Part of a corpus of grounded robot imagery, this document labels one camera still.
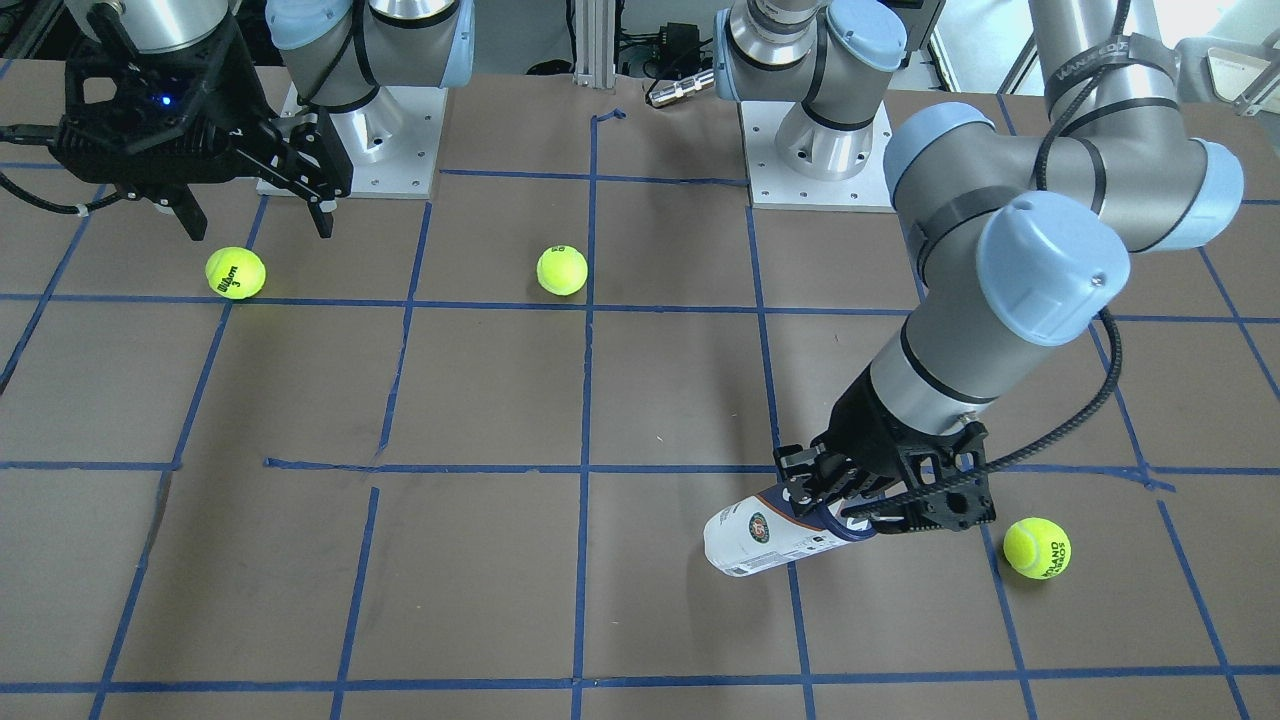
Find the black gripper arm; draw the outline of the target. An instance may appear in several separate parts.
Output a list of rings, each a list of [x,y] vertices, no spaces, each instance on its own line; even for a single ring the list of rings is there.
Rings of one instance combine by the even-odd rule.
[[[868,541],[879,533],[965,530],[996,519],[988,477],[960,483],[960,462],[986,461],[986,425],[969,421],[933,436],[900,421],[879,400],[870,377],[860,375],[835,404],[828,429],[803,447],[781,446],[774,464],[799,518],[814,518],[836,500],[860,500],[826,512],[832,544]]]

